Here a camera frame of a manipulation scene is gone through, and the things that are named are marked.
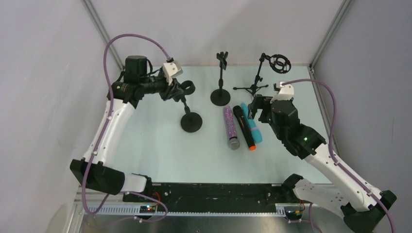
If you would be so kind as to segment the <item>black fork clip stand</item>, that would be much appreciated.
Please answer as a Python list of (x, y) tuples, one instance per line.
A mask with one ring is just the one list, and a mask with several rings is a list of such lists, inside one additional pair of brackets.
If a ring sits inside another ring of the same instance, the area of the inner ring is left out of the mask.
[(211, 102), (216, 106), (225, 106), (231, 100), (230, 93), (227, 90), (223, 89), (223, 71), (226, 70), (227, 67), (227, 57), (227, 51), (221, 51), (216, 54), (216, 58), (219, 60), (220, 67), (219, 88), (214, 90), (210, 95)]

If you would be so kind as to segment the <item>black ring clip stand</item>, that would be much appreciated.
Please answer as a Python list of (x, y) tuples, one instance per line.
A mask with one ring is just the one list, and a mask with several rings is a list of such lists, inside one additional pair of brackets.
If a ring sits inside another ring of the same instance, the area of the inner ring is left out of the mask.
[(180, 101), (184, 105), (185, 114), (182, 116), (180, 121), (181, 128), (188, 133), (194, 133), (198, 131), (203, 124), (201, 116), (198, 113), (192, 112), (187, 105), (186, 96), (194, 93), (195, 85), (192, 81), (187, 80), (179, 83), (178, 87), (181, 88), (183, 92), (175, 96), (173, 100), (175, 102)]

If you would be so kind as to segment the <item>purple glitter microphone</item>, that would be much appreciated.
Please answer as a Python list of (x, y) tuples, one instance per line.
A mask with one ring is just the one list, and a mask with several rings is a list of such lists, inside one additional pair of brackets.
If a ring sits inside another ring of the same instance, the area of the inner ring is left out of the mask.
[(230, 106), (227, 105), (223, 108), (223, 117), (228, 138), (228, 146), (232, 150), (237, 150), (240, 147), (240, 142)]

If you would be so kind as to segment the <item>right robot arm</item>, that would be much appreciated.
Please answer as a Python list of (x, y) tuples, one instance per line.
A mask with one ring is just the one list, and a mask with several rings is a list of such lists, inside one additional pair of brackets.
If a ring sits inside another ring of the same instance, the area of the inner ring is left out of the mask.
[(273, 100), (256, 95), (248, 106), (250, 119), (262, 110), (259, 121), (271, 126), (275, 136), (293, 156), (320, 171), (335, 186), (334, 190), (292, 174), (283, 185), (300, 200), (312, 202), (341, 217), (355, 233), (371, 233), (396, 201), (390, 191), (370, 185), (345, 162), (329, 151), (326, 140), (313, 128), (300, 122), (298, 111), (289, 100)]

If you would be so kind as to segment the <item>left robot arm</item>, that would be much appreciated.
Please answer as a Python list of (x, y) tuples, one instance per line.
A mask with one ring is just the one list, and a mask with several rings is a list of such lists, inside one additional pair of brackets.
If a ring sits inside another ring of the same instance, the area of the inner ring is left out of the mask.
[(183, 93), (176, 77), (182, 74), (179, 63), (169, 59), (157, 72), (150, 72), (147, 57), (133, 55), (125, 60), (125, 70), (111, 84), (98, 131), (80, 160), (72, 160), (70, 170), (82, 185), (110, 195), (142, 192), (148, 178), (115, 169), (114, 158), (121, 135), (137, 105), (145, 95), (158, 93), (162, 100)]

